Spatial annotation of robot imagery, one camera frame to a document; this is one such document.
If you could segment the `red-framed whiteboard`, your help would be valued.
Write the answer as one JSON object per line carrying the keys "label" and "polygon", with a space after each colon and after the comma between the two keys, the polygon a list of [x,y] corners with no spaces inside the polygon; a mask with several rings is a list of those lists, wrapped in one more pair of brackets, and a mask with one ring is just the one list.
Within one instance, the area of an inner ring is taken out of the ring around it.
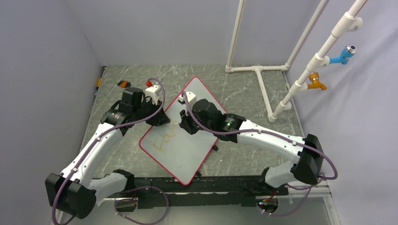
{"label": "red-framed whiteboard", "polygon": [[150,127],[139,141],[140,148],[170,173],[181,184],[187,186],[199,170],[217,138],[209,132],[198,131],[188,134],[174,122],[181,122],[180,112],[185,105],[175,97],[165,108],[170,123],[159,127]]}

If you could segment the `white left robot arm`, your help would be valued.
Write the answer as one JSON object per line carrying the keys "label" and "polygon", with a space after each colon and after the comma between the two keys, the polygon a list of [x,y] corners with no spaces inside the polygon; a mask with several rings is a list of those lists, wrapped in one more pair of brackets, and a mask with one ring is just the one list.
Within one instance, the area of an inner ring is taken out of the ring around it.
{"label": "white left robot arm", "polygon": [[130,172],[116,169],[101,179],[94,179],[94,174],[108,152],[135,124],[161,126],[170,122],[164,112],[164,100],[159,99],[160,93],[166,96],[161,84],[145,90],[125,88],[122,98],[103,114],[94,135],[77,157],[59,174],[48,175],[45,187],[54,224],[57,210],[83,219],[104,198],[115,193],[124,197],[134,193],[135,177]]}

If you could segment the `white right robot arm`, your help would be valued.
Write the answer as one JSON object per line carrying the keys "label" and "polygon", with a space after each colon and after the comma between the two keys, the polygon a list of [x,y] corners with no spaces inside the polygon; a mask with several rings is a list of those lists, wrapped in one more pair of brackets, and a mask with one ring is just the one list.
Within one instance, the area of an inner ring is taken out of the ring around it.
{"label": "white right robot arm", "polygon": [[206,99],[195,102],[191,108],[186,107],[179,114],[180,128],[190,135],[203,130],[221,141],[253,145],[288,159],[284,164],[263,170],[258,184],[259,190],[265,195],[293,181],[315,185],[321,177],[324,157],[317,136],[303,138],[282,134],[243,116],[222,113]]}

